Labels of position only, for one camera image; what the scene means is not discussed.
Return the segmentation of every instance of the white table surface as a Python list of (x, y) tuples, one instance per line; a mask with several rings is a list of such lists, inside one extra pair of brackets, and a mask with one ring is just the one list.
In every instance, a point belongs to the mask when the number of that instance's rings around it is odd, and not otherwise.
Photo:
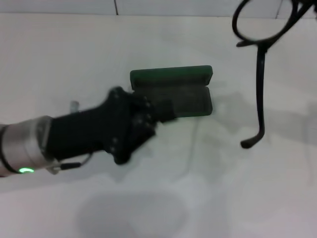
[[(283, 20), (243, 19), (271, 33)], [(256, 48), (238, 49), (230, 18), (0, 14), (0, 121), (103, 101), (134, 69), (211, 65), (209, 117), (160, 125), (118, 167), (105, 152), (79, 170), (0, 181), (6, 238), (317, 237), (317, 22), (268, 53), (266, 135), (257, 133)]]

